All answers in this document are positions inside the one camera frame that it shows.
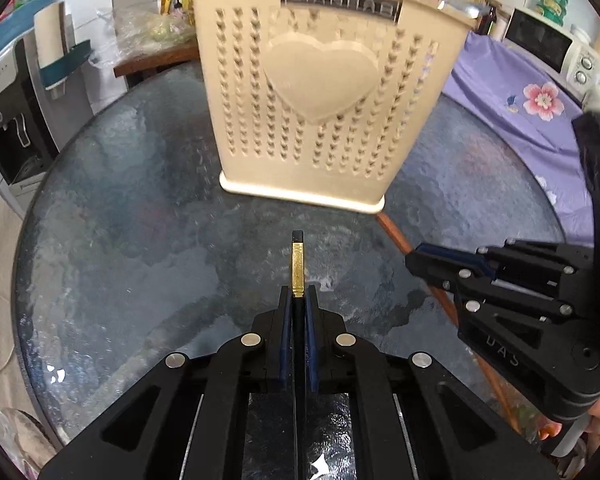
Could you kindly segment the right hand painted nails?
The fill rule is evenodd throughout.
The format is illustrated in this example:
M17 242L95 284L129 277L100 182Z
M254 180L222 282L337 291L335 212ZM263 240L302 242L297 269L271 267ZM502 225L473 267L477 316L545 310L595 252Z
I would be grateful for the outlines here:
M590 415L590 421L585 431L589 434L600 434L600 398L595 404L588 410ZM560 422L553 422L546 417L541 417L539 422L539 429L536 433L541 441L547 438L554 438L562 430L562 424Z

